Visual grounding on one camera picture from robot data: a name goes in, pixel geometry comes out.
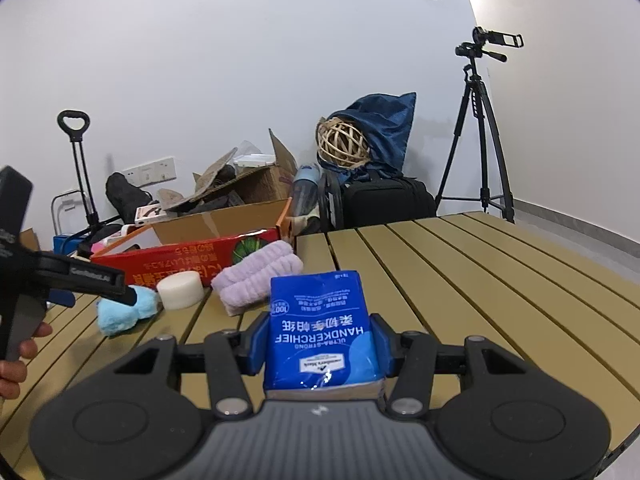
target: white sponge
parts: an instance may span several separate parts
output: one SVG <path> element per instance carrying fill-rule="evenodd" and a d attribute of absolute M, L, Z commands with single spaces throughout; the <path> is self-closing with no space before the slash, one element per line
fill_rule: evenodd
<path fill-rule="evenodd" d="M 204 289 L 197 270 L 185 270 L 171 274 L 160 280 L 158 294 L 166 310 L 178 310 L 195 303 L 204 297 Z"/>

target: finger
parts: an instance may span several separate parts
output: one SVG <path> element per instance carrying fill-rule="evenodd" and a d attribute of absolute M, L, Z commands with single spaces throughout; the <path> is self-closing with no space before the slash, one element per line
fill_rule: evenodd
<path fill-rule="evenodd" d="M 46 337 L 47 335 L 51 335 L 53 332 L 53 327 L 49 323 L 40 323 L 37 327 L 34 337 Z"/>
<path fill-rule="evenodd" d="M 0 397 L 5 399 L 17 399 L 20 396 L 20 386 L 11 381 L 0 379 Z"/>
<path fill-rule="evenodd" d="M 27 378 L 27 365 L 22 361 L 0 361 L 0 377 L 12 383 L 23 383 Z"/>
<path fill-rule="evenodd" d="M 38 355 L 38 345 L 33 339 L 27 339 L 27 341 L 23 341 L 20 343 L 20 357 L 24 357 L 25 359 L 33 359 Z"/>

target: blue tissue package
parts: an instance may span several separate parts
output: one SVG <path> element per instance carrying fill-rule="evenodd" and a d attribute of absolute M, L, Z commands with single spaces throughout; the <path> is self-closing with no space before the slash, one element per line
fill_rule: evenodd
<path fill-rule="evenodd" d="M 265 390 L 315 390 L 382 378 L 355 270 L 271 280 Z"/>

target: blue object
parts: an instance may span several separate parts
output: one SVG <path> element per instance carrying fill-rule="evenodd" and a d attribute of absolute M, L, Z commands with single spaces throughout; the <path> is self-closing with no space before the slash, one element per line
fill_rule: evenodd
<path fill-rule="evenodd" d="M 318 204 L 320 168 L 317 164 L 300 166 L 293 179 L 291 216 L 304 216 Z"/>
<path fill-rule="evenodd" d="M 56 235 L 53 237 L 53 252 L 56 254 L 62 254 L 62 244 L 69 238 L 69 235 Z M 83 237 L 73 238 L 69 240 L 65 245 L 65 254 L 71 254 L 78 248 L 78 244 L 84 240 Z"/>
<path fill-rule="evenodd" d="M 371 319 L 370 322 L 380 372 L 389 376 L 394 370 L 394 359 L 390 352 L 391 341 L 389 341 L 386 332 L 374 320 Z"/>
<path fill-rule="evenodd" d="M 268 335 L 269 319 L 265 318 L 264 322 L 258 327 L 258 330 L 255 331 L 254 340 L 251 344 L 247 359 L 248 375 L 255 375 L 262 369 L 267 353 Z"/>
<path fill-rule="evenodd" d="M 382 377 L 355 270 L 271 280 L 265 390 L 327 388 Z"/>
<path fill-rule="evenodd" d="M 131 285 L 138 295 L 134 306 L 101 298 L 98 301 L 98 328 L 103 335 L 116 335 L 132 328 L 139 319 L 158 311 L 158 293 L 146 286 Z"/>
<path fill-rule="evenodd" d="M 356 123 L 369 143 L 371 160 L 359 168 L 347 170 L 318 156 L 320 165 L 337 173 L 340 184 L 347 180 L 368 181 L 367 170 L 375 170 L 383 178 L 401 176 L 414 122 L 415 99 L 415 92 L 401 96 L 370 94 L 347 109 L 331 114 L 329 119 L 340 117 Z"/>
<path fill-rule="evenodd" d="M 68 290 L 60 290 L 58 288 L 52 288 L 49 291 L 49 297 L 47 299 L 51 303 L 61 306 L 74 306 L 76 304 L 76 297 L 72 292 L 69 292 Z"/>

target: pink object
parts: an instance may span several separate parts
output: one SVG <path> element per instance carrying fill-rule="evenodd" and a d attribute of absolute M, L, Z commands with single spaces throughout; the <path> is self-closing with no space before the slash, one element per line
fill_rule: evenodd
<path fill-rule="evenodd" d="M 92 253 L 97 253 L 98 251 L 103 250 L 103 249 L 104 249 L 104 247 L 105 247 L 105 245 L 102 243 L 102 241 L 100 241 L 100 242 L 96 242 L 95 244 L 93 244 L 93 245 L 91 246 L 91 252 L 92 252 Z"/>
<path fill-rule="evenodd" d="M 226 286 L 246 280 L 270 263 L 288 254 L 293 254 L 293 248 L 284 240 L 267 244 L 255 251 L 255 253 L 249 254 L 234 266 L 223 269 L 211 280 L 211 287 L 213 290 L 220 292 Z"/>
<path fill-rule="evenodd" d="M 291 246 L 278 240 L 224 269 L 211 280 L 211 286 L 219 293 L 226 313 L 237 316 L 245 307 L 269 297 L 272 278 L 300 274 L 302 267 Z"/>

